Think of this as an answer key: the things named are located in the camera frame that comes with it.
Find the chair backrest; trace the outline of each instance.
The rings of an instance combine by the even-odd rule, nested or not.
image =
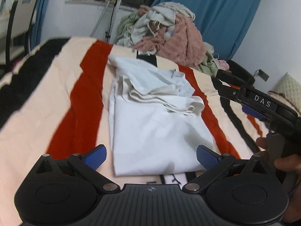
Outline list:
[[[12,16],[11,36],[15,38],[26,33],[31,25],[37,0],[18,0]]]

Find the blue gripper pad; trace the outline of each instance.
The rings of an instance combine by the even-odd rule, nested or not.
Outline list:
[[[197,160],[206,169],[211,169],[221,161],[222,157],[204,145],[197,148]]]
[[[84,163],[96,170],[106,160],[106,147],[98,145],[84,156]]]

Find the hand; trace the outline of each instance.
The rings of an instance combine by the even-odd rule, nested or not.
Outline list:
[[[267,149],[267,142],[265,138],[258,138],[256,140],[257,146]],[[267,151],[260,152],[265,159],[267,159]],[[274,162],[278,170],[285,172],[294,172],[301,175],[301,156],[290,155],[285,158],[278,158]],[[284,213],[282,220],[286,223],[293,223],[301,219],[301,186],[289,196],[288,207]]]

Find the window sill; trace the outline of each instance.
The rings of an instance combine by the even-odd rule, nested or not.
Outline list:
[[[102,6],[102,7],[106,6],[106,3],[101,1],[94,1],[94,0],[66,0],[65,4],[84,4],[84,5]],[[113,6],[114,6],[113,4],[109,4],[108,9],[112,10]],[[123,6],[123,5],[121,5],[119,8],[125,11],[138,11],[138,9],[136,8]]]

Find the pink fluffy fabric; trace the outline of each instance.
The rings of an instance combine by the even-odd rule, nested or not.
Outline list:
[[[143,13],[147,10],[144,6],[139,11]],[[177,64],[198,69],[198,65],[203,61],[207,49],[195,24],[189,18],[177,13],[176,26],[173,36],[169,40],[164,39],[166,31],[167,28],[162,26],[156,37],[145,36],[132,47],[143,52],[156,49],[156,55],[170,59]]]

